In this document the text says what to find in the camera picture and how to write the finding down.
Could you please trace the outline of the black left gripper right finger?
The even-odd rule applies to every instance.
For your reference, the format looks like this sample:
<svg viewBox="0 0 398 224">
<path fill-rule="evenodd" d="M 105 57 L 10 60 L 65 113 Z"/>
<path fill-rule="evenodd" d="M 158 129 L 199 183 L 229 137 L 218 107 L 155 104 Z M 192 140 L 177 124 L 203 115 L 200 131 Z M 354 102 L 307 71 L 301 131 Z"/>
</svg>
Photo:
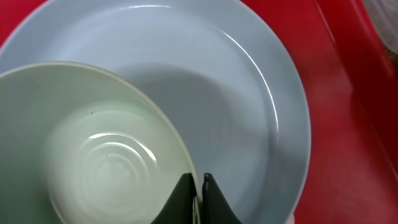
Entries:
<svg viewBox="0 0 398 224">
<path fill-rule="evenodd" d="M 210 173 L 204 174 L 202 195 L 202 218 L 205 224 L 241 224 Z"/>
</svg>

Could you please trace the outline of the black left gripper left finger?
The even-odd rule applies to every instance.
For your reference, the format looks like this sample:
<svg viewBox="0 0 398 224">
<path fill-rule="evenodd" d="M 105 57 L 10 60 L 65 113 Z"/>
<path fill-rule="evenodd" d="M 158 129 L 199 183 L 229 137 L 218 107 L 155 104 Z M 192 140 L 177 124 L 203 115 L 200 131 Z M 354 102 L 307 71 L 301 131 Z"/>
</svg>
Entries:
<svg viewBox="0 0 398 224">
<path fill-rule="evenodd" d="M 196 196 L 192 174 L 183 174 L 151 224 L 192 224 L 193 202 Z"/>
</svg>

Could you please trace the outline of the green bowl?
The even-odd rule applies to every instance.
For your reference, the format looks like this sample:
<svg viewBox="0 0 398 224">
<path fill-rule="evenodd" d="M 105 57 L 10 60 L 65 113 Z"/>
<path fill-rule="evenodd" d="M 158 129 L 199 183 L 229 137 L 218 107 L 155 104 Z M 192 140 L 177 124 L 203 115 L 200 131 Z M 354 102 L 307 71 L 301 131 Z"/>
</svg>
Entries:
<svg viewBox="0 0 398 224">
<path fill-rule="evenodd" d="M 136 87 L 80 63 L 1 75 L 2 223 L 151 223 L 197 175 L 179 133 Z"/>
</svg>

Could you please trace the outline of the light blue plate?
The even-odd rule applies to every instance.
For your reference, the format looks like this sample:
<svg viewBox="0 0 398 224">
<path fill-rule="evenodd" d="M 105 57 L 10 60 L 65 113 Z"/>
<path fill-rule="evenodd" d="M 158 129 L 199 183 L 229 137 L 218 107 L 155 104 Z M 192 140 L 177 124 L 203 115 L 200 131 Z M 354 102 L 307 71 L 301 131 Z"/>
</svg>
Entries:
<svg viewBox="0 0 398 224">
<path fill-rule="evenodd" d="M 241 222 L 293 213 L 310 157 L 307 100 L 284 45 L 241 1 L 48 1 L 2 45 L 1 70 L 50 60 L 138 86 Z"/>
</svg>

